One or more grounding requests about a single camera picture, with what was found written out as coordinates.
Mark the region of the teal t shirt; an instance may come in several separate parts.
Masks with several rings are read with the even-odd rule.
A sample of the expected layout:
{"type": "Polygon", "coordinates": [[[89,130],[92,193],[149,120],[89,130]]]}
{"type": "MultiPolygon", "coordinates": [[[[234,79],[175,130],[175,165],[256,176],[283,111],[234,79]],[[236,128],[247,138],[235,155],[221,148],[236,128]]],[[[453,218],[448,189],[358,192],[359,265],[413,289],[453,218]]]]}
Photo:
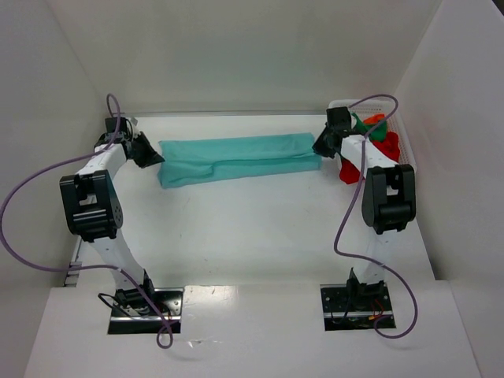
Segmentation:
{"type": "Polygon", "coordinates": [[[164,189],[200,183],[316,171],[322,158],[310,133],[228,139],[165,140],[157,177],[164,189]]]}

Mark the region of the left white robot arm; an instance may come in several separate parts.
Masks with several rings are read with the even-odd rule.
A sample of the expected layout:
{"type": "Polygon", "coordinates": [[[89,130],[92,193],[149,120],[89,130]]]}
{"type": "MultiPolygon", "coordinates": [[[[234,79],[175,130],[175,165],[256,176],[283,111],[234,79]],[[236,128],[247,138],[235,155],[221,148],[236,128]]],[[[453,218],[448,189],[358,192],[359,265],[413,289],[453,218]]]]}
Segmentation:
{"type": "Polygon", "coordinates": [[[106,133],[94,147],[96,155],[75,175],[60,179],[59,187],[69,231],[98,252],[112,265],[120,311],[152,315],[149,302],[155,300],[152,280],[135,260],[122,234],[124,214],[113,186],[113,178],[126,161],[141,169],[165,159],[151,146],[134,118],[105,119],[106,133]]]}

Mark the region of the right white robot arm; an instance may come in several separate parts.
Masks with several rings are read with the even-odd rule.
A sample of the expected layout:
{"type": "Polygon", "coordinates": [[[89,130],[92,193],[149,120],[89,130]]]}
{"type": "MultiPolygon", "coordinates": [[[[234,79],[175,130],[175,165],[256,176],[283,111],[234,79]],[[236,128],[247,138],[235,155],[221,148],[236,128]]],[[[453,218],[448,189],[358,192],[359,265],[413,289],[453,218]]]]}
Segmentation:
{"type": "Polygon", "coordinates": [[[356,260],[346,282],[346,299],[350,308],[361,309],[384,293],[391,243],[416,216],[415,172],[412,165],[401,165],[380,150],[348,107],[328,108],[326,115],[313,152],[323,158],[340,157],[358,169],[361,216],[371,232],[367,249],[360,254],[335,249],[356,260]]]}

